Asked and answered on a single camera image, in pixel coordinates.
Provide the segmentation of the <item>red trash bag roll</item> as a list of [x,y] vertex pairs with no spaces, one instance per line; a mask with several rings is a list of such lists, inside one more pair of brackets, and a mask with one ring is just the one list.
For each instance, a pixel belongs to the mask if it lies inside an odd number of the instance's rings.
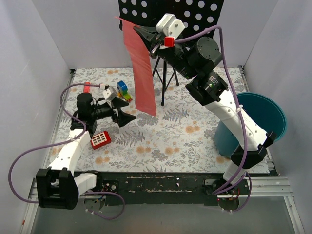
[[90,82],[85,82],[84,87],[83,87],[83,92],[84,93],[89,93],[90,92]]

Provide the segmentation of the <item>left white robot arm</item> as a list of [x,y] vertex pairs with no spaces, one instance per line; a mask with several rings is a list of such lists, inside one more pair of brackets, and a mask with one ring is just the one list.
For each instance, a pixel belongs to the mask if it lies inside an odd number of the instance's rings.
[[85,192],[98,195],[103,191],[104,184],[94,173],[82,173],[74,177],[76,164],[94,135],[97,120],[111,117],[113,122],[123,127],[136,117],[122,111],[129,103],[114,92],[103,91],[102,99],[105,103],[98,105],[90,93],[77,96],[77,111],[72,117],[69,142],[46,169],[39,169],[36,174],[40,207],[72,210]]

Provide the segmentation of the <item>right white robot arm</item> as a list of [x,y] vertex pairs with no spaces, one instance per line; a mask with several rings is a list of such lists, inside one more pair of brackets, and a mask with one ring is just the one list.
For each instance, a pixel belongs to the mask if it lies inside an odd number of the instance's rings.
[[225,82],[214,68],[224,60],[224,48],[207,36],[217,26],[188,38],[175,38],[153,27],[133,26],[150,56],[164,59],[184,78],[189,94],[203,107],[216,115],[238,141],[231,155],[231,163],[220,179],[220,187],[227,194],[238,188],[238,181],[247,169],[260,163],[267,148],[275,139],[274,131],[262,129],[240,106],[231,81]]

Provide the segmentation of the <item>red plastic trash bag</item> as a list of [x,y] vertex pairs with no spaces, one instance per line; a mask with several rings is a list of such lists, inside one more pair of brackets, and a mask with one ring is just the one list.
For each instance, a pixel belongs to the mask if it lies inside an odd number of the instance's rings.
[[149,51],[134,30],[135,25],[120,17],[118,19],[122,23],[123,41],[132,63],[136,109],[156,116],[154,81]]

